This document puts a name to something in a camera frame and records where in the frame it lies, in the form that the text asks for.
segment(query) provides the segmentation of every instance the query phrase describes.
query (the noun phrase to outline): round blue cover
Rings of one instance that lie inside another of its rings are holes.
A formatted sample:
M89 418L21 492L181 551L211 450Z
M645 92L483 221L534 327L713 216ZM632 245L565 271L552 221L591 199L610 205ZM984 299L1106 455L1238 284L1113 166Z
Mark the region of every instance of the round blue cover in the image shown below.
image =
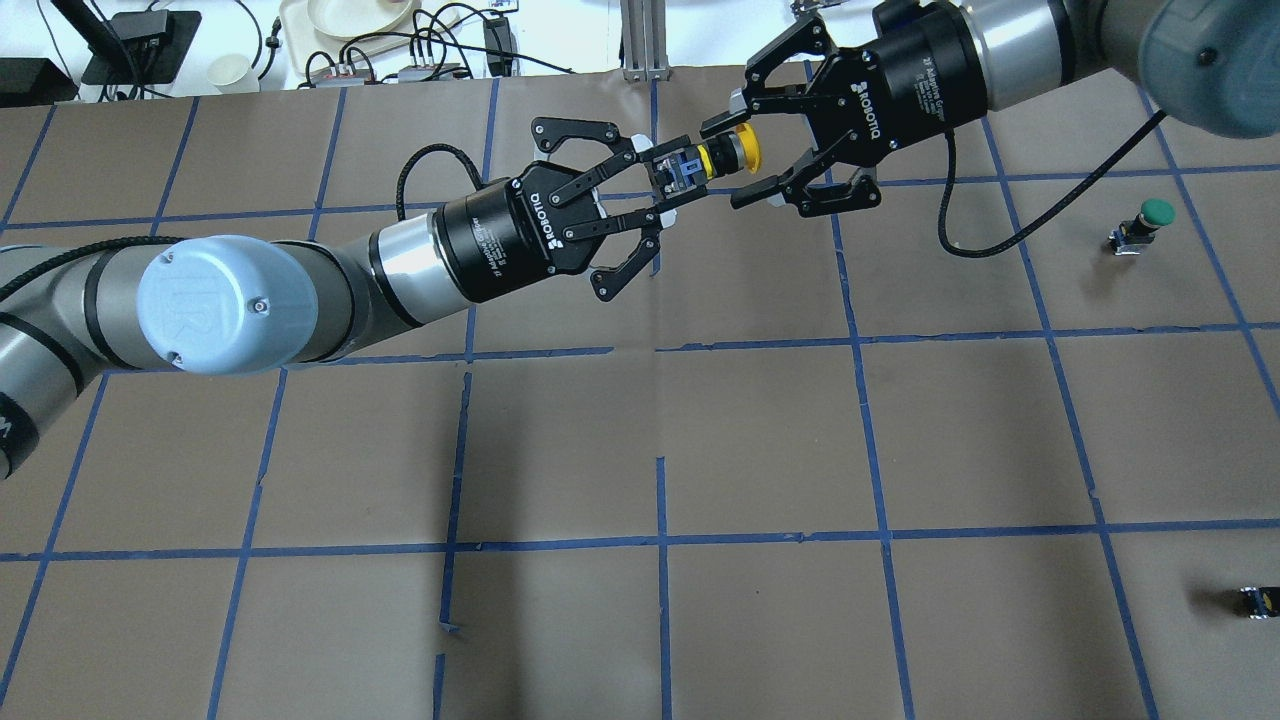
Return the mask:
M311 277L284 250L223 234L182 241L156 256L138 283L138 322L175 368L247 375L292 360L311 340L319 300Z

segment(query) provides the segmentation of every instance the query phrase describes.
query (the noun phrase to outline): black pole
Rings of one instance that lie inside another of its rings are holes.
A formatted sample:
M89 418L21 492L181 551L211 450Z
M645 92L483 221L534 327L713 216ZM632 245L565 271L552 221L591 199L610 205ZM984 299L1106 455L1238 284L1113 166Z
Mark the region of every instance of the black pole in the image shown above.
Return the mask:
M114 74L133 77L129 58L120 47L120 41L111 35L110 28L97 19L84 0L49 0L52 6L72 23L76 32L88 42L88 49L111 67Z

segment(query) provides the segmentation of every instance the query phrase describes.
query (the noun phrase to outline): white cup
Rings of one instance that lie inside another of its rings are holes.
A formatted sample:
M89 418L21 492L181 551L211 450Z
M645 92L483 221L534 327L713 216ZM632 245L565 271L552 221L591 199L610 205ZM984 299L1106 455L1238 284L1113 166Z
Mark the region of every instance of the white cup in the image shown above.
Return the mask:
M209 65L205 73L218 92L257 92L257 76L253 64L244 55L223 55Z

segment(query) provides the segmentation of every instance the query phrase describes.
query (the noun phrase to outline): metal post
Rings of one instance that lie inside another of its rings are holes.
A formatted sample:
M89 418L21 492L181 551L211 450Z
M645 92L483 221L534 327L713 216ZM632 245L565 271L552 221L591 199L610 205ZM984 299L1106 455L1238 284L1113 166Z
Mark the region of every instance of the metal post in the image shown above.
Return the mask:
M667 0L622 0L622 72L631 82L667 79Z

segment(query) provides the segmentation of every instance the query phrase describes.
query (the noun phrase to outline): green lid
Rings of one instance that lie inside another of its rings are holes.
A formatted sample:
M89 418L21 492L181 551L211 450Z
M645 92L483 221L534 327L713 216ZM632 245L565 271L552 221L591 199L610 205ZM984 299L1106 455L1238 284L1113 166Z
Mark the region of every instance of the green lid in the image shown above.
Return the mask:
M1142 204L1142 218L1147 220L1147 224L1162 228L1165 225L1174 224L1174 218L1178 213L1174 211L1174 206L1164 200L1152 197L1151 200Z

